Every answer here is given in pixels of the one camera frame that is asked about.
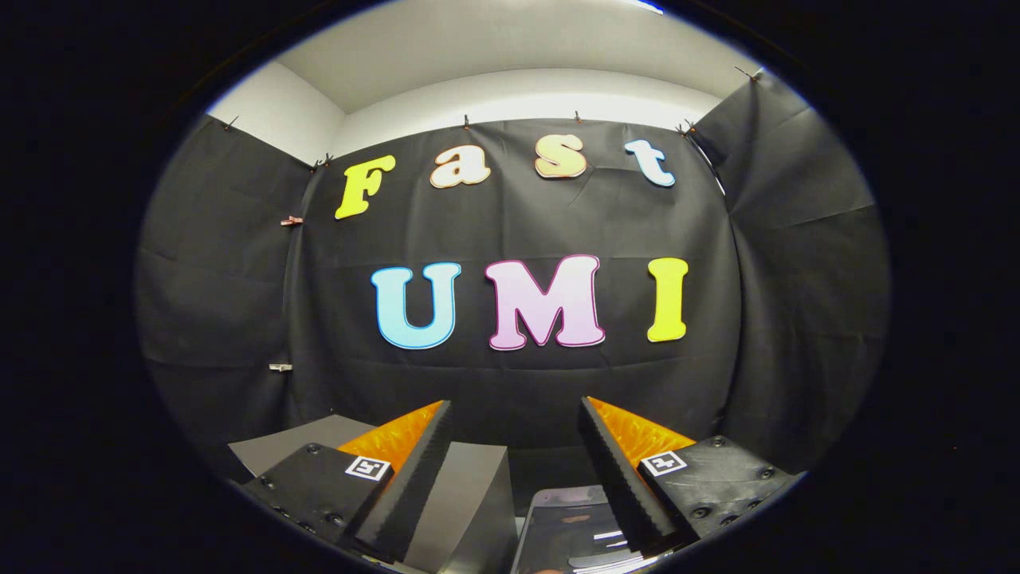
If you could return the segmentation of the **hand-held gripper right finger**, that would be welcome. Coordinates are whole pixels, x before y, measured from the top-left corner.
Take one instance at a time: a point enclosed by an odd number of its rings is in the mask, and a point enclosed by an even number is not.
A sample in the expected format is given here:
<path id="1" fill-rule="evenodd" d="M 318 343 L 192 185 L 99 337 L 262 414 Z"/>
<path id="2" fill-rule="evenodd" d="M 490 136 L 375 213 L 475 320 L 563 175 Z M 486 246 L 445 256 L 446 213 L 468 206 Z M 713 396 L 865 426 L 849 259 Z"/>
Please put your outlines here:
<path id="1" fill-rule="evenodd" d="M 590 396 L 577 426 L 628 547 L 647 558 L 721 537 L 802 480 L 728 437 L 693 440 Z"/>

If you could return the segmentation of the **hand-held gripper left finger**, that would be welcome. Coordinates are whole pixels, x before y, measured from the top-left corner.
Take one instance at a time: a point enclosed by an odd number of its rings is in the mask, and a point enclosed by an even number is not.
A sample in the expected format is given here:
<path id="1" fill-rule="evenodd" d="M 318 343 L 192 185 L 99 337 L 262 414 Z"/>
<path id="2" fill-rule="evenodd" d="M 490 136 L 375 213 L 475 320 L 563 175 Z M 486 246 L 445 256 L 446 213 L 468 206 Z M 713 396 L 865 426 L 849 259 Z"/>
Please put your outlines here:
<path id="1" fill-rule="evenodd" d="M 302 443 L 240 494 L 322 544 L 401 562 L 447 458 L 452 409 L 434 401 L 342 446 Z"/>

